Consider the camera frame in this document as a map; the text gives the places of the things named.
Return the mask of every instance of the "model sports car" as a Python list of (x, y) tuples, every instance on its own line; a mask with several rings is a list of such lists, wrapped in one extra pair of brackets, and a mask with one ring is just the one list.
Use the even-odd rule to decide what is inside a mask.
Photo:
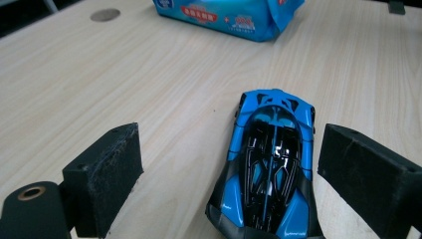
[(244, 93), (206, 207), (227, 238), (324, 238), (312, 186), (315, 109), (281, 90)]

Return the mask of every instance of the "toy car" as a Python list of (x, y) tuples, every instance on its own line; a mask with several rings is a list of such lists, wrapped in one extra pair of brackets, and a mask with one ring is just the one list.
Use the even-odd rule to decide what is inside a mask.
[(315, 109), (281, 90), (244, 93), (206, 207), (227, 238), (324, 238), (312, 186)]

